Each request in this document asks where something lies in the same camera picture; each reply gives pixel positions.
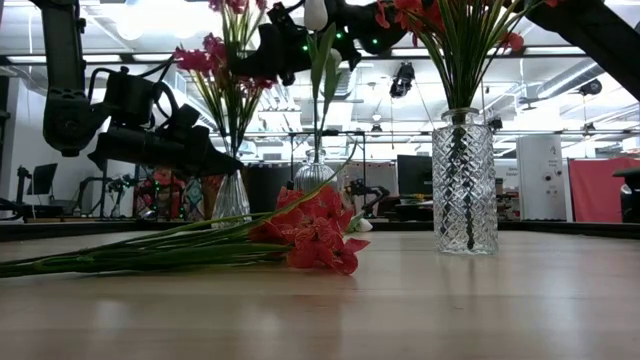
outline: computer screen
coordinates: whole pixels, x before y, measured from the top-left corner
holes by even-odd
[[[47,195],[51,192],[53,178],[56,175],[58,164],[40,165],[33,169],[31,185],[27,195]]]
[[[430,156],[398,155],[400,195],[433,194],[433,168]]]

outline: tulip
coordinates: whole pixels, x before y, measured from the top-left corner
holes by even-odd
[[[324,0],[306,0],[304,4],[304,27],[311,31],[320,31],[327,26],[329,16]]]

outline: table surface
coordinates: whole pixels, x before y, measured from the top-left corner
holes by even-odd
[[[0,244],[0,260],[130,237]],[[352,276],[260,267],[0,280],[0,357],[640,359],[640,241],[502,232],[495,257],[369,233]]]

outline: red curtain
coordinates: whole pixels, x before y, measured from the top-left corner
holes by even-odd
[[[629,158],[572,160],[569,178],[576,221],[621,223],[620,187],[624,178],[613,177],[613,172],[636,166],[640,162]]]

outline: vase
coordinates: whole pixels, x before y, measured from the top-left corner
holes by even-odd
[[[293,179],[294,188],[302,190],[305,194],[320,186],[333,176],[333,169],[324,163],[326,152],[322,149],[318,150],[318,156],[315,150],[307,150],[307,164],[301,167]],[[329,182],[334,190],[338,190],[338,179],[333,178]]]
[[[227,174],[222,179],[216,203],[213,206],[213,214],[211,219],[221,219],[226,217],[238,217],[249,215],[251,209],[249,207],[249,198],[247,190],[242,182],[242,175],[239,170],[232,174]],[[225,221],[215,223],[214,228],[227,228],[235,225],[243,224],[251,221],[251,217],[241,217],[233,221]]]
[[[433,132],[433,211],[438,250],[498,252],[493,133],[476,109],[445,112]]]

